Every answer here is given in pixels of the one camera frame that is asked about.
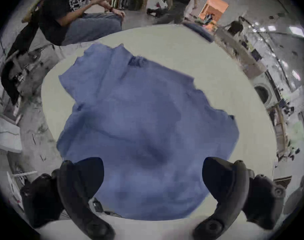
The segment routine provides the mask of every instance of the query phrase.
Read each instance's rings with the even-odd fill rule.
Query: blue cloth
[[[204,159],[228,159],[239,133],[193,78],[122,45],[95,44],[59,79],[76,103],[57,148],[72,162],[102,159],[94,196],[108,210],[154,221],[184,218],[201,204]]]

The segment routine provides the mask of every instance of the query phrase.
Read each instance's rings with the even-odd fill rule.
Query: desk
[[[272,178],[277,150],[272,123],[242,69],[219,46],[207,42],[182,25],[135,28],[105,36],[99,41],[110,47],[123,43],[124,47],[136,56],[141,55],[168,68],[193,76],[195,86],[205,93],[214,108],[224,109],[228,114],[235,116],[240,136],[229,161],[235,162],[241,159],[255,174],[264,174]],[[87,47],[79,48],[75,54],[60,61],[43,81],[41,92],[43,111],[55,140],[63,130],[74,105],[74,99],[63,89],[58,76],[69,69]],[[209,216],[214,212],[216,204],[216,200],[209,194],[190,215],[190,219],[200,218],[202,221],[201,217],[204,218],[205,215]],[[106,220],[117,233],[115,224],[120,218],[108,217]],[[244,215],[240,214],[240,217],[244,223],[250,223],[245,222]],[[138,226],[136,223],[140,223],[139,227],[149,227],[148,225],[156,223],[121,220],[126,220],[126,230],[129,232],[133,230],[130,225],[136,227]]]

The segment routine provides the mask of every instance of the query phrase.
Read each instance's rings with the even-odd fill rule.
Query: ceiling light
[[[295,72],[294,70],[292,70],[292,75],[294,76],[295,79],[301,81],[301,77],[298,75],[297,72]]]
[[[302,31],[301,28],[298,28],[296,26],[295,27],[294,26],[290,26],[289,29],[291,30],[291,32],[293,34],[295,34],[295,35],[297,34],[297,35],[299,35],[301,37],[304,37],[303,31]]]
[[[283,64],[283,66],[285,66],[285,67],[288,67],[289,65],[288,65],[288,63],[286,63],[285,61],[281,61],[282,62],[282,64]]]
[[[276,31],[277,29],[275,28],[275,26],[268,26],[269,31]]]

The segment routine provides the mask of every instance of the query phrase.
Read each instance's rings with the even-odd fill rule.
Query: floor
[[[33,1],[34,0],[22,0],[22,4],[13,12],[2,36],[2,45],[6,52],[10,49],[19,31],[24,27],[24,25],[20,23],[20,19]],[[204,4],[205,1],[206,0],[200,0],[200,3]],[[239,15],[243,15],[252,23],[258,22],[258,26],[255,25],[255,28],[258,29],[262,26],[266,27],[273,24],[286,32],[288,31],[287,26],[290,24],[299,23],[304,26],[304,20],[300,18],[300,13],[297,13],[295,8],[292,8],[291,4],[286,0],[281,0],[284,2],[285,7],[281,6],[276,0],[225,1],[229,2],[229,8],[219,22],[222,25],[237,19]],[[191,13],[197,15],[197,10],[191,11]],[[286,16],[278,17],[278,13],[285,13]],[[148,16],[145,12],[126,11],[126,14],[127,17],[123,23],[124,30],[148,26],[155,20],[154,17]],[[301,189],[300,183],[304,176],[304,120],[302,120],[302,117],[304,118],[304,39],[294,37],[290,33],[286,35],[262,33],[259,35],[257,32],[253,32],[253,27],[245,27],[244,33],[247,34],[252,45],[262,55],[262,62],[269,70],[275,84],[278,88],[283,89],[283,91],[281,91],[282,97],[289,100],[292,106],[295,107],[295,113],[286,118],[287,134],[291,139],[292,145],[300,148],[301,152],[295,156],[294,161],[287,159],[279,162],[274,174],[275,178],[292,175],[292,180],[287,188],[286,199],[292,197],[294,201],[291,199],[291,206],[295,207],[296,202],[300,198],[300,193],[298,194],[297,190]],[[46,43],[48,42],[39,30],[30,50]],[[274,54],[267,47],[267,43],[273,48]],[[23,116],[18,122],[18,126],[21,128],[23,152],[21,154],[9,152],[7,154],[8,166],[6,169],[1,169],[0,171],[11,169],[13,173],[16,173],[17,166],[25,172],[36,170],[36,174],[28,176],[28,179],[31,181],[42,173],[50,174],[61,165],[62,158],[56,149],[56,143],[48,130],[43,114],[40,84],[47,70],[50,70],[59,60],[66,58],[78,47],[83,45],[88,44],[69,45],[65,47],[55,46],[54,48],[49,46],[49,48],[42,53],[44,61],[48,63],[48,67],[43,71],[38,70],[35,76],[37,79],[37,81],[35,81],[36,84],[33,86],[33,90],[31,90],[33,95],[25,101],[22,111]],[[276,61],[276,57],[282,63],[281,65],[283,66],[285,74]],[[0,48],[0,60],[3,58],[4,54]],[[294,77],[293,70],[296,70],[301,80]],[[288,78],[290,86],[286,84],[285,78]],[[1,150],[0,159],[4,159],[4,154]],[[6,182],[3,173],[0,174],[0,182]],[[10,198],[11,195],[7,188],[4,188],[4,193]]]

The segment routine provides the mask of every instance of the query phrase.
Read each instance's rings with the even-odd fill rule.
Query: jeans
[[[84,14],[73,21],[62,46],[90,42],[122,30],[122,17],[113,13]]]
[[[161,18],[159,18],[155,24],[168,24],[171,21],[174,21],[175,24],[181,23],[184,17],[186,6],[187,5],[184,3],[174,1],[170,10]]]

